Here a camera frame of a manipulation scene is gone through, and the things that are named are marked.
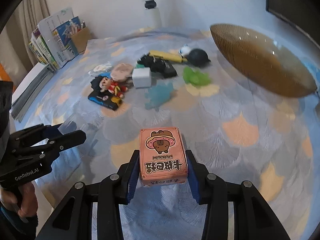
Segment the person left hand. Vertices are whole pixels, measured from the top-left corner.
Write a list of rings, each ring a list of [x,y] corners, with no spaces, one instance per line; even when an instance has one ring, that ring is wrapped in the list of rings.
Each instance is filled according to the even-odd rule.
[[[1,204],[10,211],[15,211],[14,205],[17,205],[19,207],[17,213],[21,218],[35,216],[38,210],[38,202],[34,185],[29,182],[20,186],[18,195],[1,187]]]

